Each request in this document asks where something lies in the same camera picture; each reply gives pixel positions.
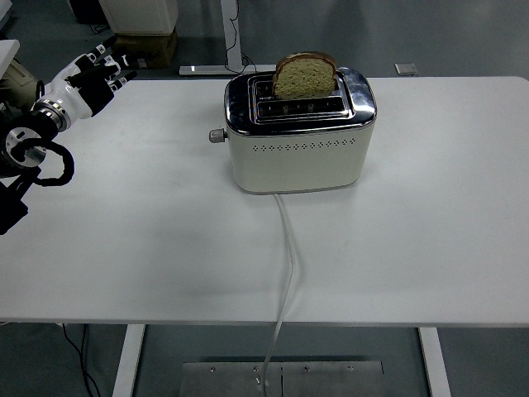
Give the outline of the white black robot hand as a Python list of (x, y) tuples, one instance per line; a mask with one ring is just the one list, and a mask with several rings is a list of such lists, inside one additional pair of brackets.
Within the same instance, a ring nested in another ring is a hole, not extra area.
[(134, 68), (146, 60), (143, 51), (114, 50), (116, 42), (112, 36), (76, 57), (45, 86), (33, 108), (54, 113), (63, 130), (100, 113), (137, 76)]

